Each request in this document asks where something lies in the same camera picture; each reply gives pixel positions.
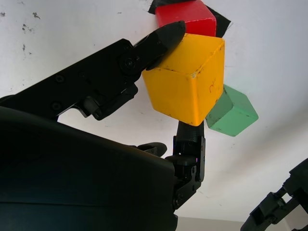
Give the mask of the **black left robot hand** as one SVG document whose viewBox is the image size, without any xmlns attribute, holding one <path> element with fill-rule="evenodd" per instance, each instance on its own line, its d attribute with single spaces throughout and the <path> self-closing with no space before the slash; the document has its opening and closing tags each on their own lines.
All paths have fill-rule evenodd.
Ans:
<svg viewBox="0 0 308 231">
<path fill-rule="evenodd" d="M 308 210 L 308 160 L 305 159 L 290 172 L 290 177 L 277 192 L 270 192 L 250 213 L 242 231 L 264 231 L 276 225 L 297 206 Z"/>
</svg>

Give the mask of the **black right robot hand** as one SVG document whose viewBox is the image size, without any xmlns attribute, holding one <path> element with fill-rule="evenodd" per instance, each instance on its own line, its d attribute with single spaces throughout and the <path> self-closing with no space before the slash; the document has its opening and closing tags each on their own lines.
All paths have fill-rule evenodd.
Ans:
<svg viewBox="0 0 308 231">
<path fill-rule="evenodd" d="M 163 143 L 130 146 L 59 123 L 75 108 L 102 120 L 129 100 L 143 70 L 181 42 L 183 21 L 132 45 L 121 39 L 0 100 L 3 231 L 174 231 L 175 210 L 201 186 L 204 125 L 179 122 Z"/>
</svg>

